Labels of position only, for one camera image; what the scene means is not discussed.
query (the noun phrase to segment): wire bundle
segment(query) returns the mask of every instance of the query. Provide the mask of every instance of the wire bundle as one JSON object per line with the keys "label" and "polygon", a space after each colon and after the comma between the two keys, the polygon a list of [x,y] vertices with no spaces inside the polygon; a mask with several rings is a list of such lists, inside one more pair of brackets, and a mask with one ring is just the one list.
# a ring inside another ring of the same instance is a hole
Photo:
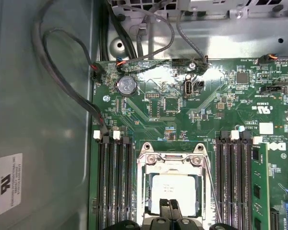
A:
{"label": "wire bundle", "polygon": [[81,96],[75,89],[66,81],[66,79],[63,77],[61,72],[58,70],[56,65],[54,64],[53,60],[51,59],[49,52],[47,50],[47,37],[49,34],[51,34],[54,31],[61,31],[65,33],[68,37],[70,37],[72,40],[76,41],[84,50],[84,54],[86,56],[86,59],[90,66],[94,66],[90,56],[88,54],[88,51],[83,44],[83,42],[73,36],[72,34],[59,29],[59,28],[53,28],[49,31],[47,31],[44,36],[43,40],[41,37],[41,24],[44,18],[44,15],[46,14],[47,10],[50,8],[50,6],[55,3],[57,0],[48,0],[46,3],[39,9],[37,14],[34,18],[33,28],[32,28],[32,44],[34,47],[34,50],[36,52],[37,57],[39,58],[40,62],[44,66],[44,68],[47,70],[49,75],[54,79],[54,81],[60,86],[60,88],[71,98],[73,98],[80,106],[82,106],[85,110],[87,110],[95,119],[97,122],[100,132],[102,135],[107,136],[108,135],[108,129],[105,124],[105,121],[101,115],[101,112],[99,108],[91,103],[89,100],[85,99],[83,96]]}

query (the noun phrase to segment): integrated circuit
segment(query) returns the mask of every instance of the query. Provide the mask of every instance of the integrated circuit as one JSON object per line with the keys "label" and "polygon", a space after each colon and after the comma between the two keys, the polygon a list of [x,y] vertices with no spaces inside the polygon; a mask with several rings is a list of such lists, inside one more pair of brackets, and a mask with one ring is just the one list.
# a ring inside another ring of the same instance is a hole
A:
{"label": "integrated circuit", "polygon": [[253,155],[253,160],[259,161],[259,150],[258,149],[254,148],[252,155]]}
{"label": "integrated circuit", "polygon": [[249,75],[247,73],[237,73],[237,83],[249,83]]}
{"label": "integrated circuit", "polygon": [[164,108],[166,112],[177,112],[179,110],[179,99],[164,98]]}
{"label": "integrated circuit", "polygon": [[260,187],[258,185],[254,185],[253,193],[256,198],[260,199]]}
{"label": "integrated circuit", "polygon": [[216,113],[216,116],[217,116],[217,117],[224,117],[224,116],[225,116],[225,113],[218,112],[218,113]]}
{"label": "integrated circuit", "polygon": [[256,230],[261,230],[261,221],[257,218],[254,219],[254,226]]}
{"label": "integrated circuit", "polygon": [[219,110],[223,110],[225,109],[225,103],[223,102],[219,102],[217,105],[216,105],[217,109]]}

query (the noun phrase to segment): cable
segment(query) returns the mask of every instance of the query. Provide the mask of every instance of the cable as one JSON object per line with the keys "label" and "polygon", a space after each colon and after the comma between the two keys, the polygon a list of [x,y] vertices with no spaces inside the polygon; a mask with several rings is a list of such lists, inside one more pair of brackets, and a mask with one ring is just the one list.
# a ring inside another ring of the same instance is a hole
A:
{"label": "cable", "polygon": [[64,34],[66,34],[70,39],[72,39],[73,41],[75,41],[76,43],[78,43],[83,52],[84,52],[84,55],[85,55],[85,58],[86,58],[86,61],[87,63],[89,64],[89,66],[92,66],[93,65],[93,62],[91,61],[91,58],[90,58],[90,54],[88,53],[88,50],[86,49],[86,46],[85,44],[83,43],[83,41],[81,41],[79,38],[77,38],[76,36],[74,36],[73,34],[63,30],[62,28],[58,28],[58,27],[54,27],[54,28],[51,28],[47,31],[44,32],[43,34],[43,43],[45,44],[46,43],[46,39],[47,37],[51,34],[51,33],[54,33],[54,32],[62,32]]}
{"label": "cable", "polygon": [[274,55],[272,55],[272,54],[268,54],[268,56],[269,56],[269,58],[272,58],[272,59],[274,59],[274,60],[277,60],[277,59],[278,59],[278,57],[276,57],[276,56],[274,56]]}
{"label": "cable", "polygon": [[[155,3],[152,8],[150,8],[148,11],[151,13],[155,13],[156,11],[160,10],[161,8],[165,7],[166,5],[170,4],[173,0],[161,0],[158,3]],[[141,23],[148,23],[149,17],[148,15],[145,15]],[[142,47],[142,35],[140,35],[140,28],[138,29],[138,33],[136,35],[136,48],[138,51],[138,56],[143,56],[143,47]]]}
{"label": "cable", "polygon": [[129,35],[125,31],[125,29],[120,24],[119,20],[117,19],[116,15],[113,12],[111,5],[109,4],[109,2],[107,0],[106,0],[105,4],[107,6],[107,10],[109,12],[112,24],[113,24],[116,32],[118,33],[118,35],[121,39],[121,42],[123,43],[123,45],[125,47],[125,52],[126,52],[127,56],[129,57],[129,59],[137,58],[135,48],[133,46],[131,38],[129,37]]}
{"label": "cable", "polygon": [[178,30],[178,33],[195,50],[195,52],[201,57],[201,59],[204,60],[204,62],[206,62],[205,57],[203,53],[201,52],[201,50],[183,32],[180,26],[180,20],[181,20],[182,15],[183,15],[183,11],[180,11],[180,14],[177,16],[177,20],[176,20],[176,28]]}
{"label": "cable", "polygon": [[37,14],[34,17],[33,27],[32,27],[32,32],[31,32],[32,44],[33,44],[34,50],[40,62],[42,63],[44,68],[47,70],[49,75],[54,79],[54,81],[60,86],[60,88],[67,95],[73,98],[80,106],[82,106],[85,110],[87,110],[93,116],[93,118],[95,119],[95,121],[97,122],[100,128],[101,134],[104,136],[107,136],[108,129],[107,129],[104,119],[102,118],[99,108],[95,104],[91,103],[90,101],[82,97],[79,93],[77,93],[73,89],[73,87],[66,81],[66,79],[60,73],[60,71],[57,69],[56,65],[52,61],[47,51],[46,39],[44,39],[44,44],[41,39],[40,30],[41,30],[41,24],[42,24],[44,15],[46,14],[50,6],[57,1],[58,0],[46,1],[46,3],[38,10]]}
{"label": "cable", "polygon": [[102,61],[109,61],[108,55],[108,28],[109,28],[109,12],[104,3],[101,4],[101,25],[99,28],[99,49],[100,59]]}
{"label": "cable", "polygon": [[151,58],[152,56],[154,56],[154,55],[156,55],[156,54],[158,54],[158,53],[160,53],[160,52],[162,52],[164,50],[167,50],[173,44],[174,37],[175,37],[175,31],[174,31],[173,26],[171,25],[171,23],[168,20],[166,20],[165,18],[163,18],[163,17],[161,17],[161,16],[159,16],[157,14],[151,13],[149,11],[142,10],[140,8],[127,6],[127,5],[118,5],[118,6],[121,7],[121,8],[124,8],[124,9],[132,10],[132,11],[138,11],[138,12],[141,12],[141,13],[146,14],[148,16],[156,17],[157,19],[165,22],[168,25],[168,27],[170,28],[170,30],[171,30],[171,39],[170,39],[169,43],[165,47],[160,48],[160,49],[152,52],[151,54],[144,55],[144,56],[141,56],[141,57],[138,57],[138,58],[134,58],[134,59],[130,59],[130,60],[126,60],[126,63],[130,63],[130,62],[134,62],[134,61],[141,61],[141,60],[143,60],[145,58]]}

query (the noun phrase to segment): white slot latch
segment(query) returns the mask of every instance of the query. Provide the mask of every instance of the white slot latch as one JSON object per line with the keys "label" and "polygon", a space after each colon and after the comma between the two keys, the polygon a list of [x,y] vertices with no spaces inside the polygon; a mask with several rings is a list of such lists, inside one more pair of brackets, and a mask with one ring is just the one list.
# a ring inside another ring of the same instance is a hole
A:
{"label": "white slot latch", "polygon": [[120,140],[120,131],[113,131],[113,139]]}
{"label": "white slot latch", "polygon": [[97,140],[100,140],[100,139],[101,139],[100,130],[94,130],[93,138],[94,138],[94,139],[97,139]]}
{"label": "white slot latch", "polygon": [[240,138],[238,130],[232,130],[230,132],[230,139],[231,140],[238,140]]}

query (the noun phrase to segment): screw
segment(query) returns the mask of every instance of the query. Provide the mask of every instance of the screw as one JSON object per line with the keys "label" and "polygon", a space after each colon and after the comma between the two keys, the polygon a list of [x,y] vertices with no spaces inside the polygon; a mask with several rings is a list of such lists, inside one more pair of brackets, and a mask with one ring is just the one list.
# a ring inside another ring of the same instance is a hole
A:
{"label": "screw", "polygon": [[190,221],[188,219],[182,219],[181,222],[183,224],[190,224]]}
{"label": "screw", "polygon": [[109,102],[109,101],[110,101],[110,96],[109,96],[109,95],[105,95],[105,96],[102,98],[102,100],[103,100],[104,102]]}
{"label": "screw", "polygon": [[201,162],[202,160],[199,157],[192,158],[192,164],[199,165]]}
{"label": "screw", "polygon": [[242,18],[242,16],[243,16],[243,12],[242,11],[239,11],[239,12],[236,13],[236,18],[237,19]]}
{"label": "screw", "polygon": [[159,224],[163,224],[163,223],[165,223],[165,220],[163,220],[163,219],[158,219],[157,222],[158,222]]}
{"label": "screw", "polygon": [[156,161],[156,157],[154,155],[148,155],[146,159],[148,164],[153,164]]}
{"label": "screw", "polygon": [[190,68],[190,69],[195,69],[195,67],[196,67],[196,64],[195,64],[194,62],[191,62],[191,63],[189,64],[189,68]]}

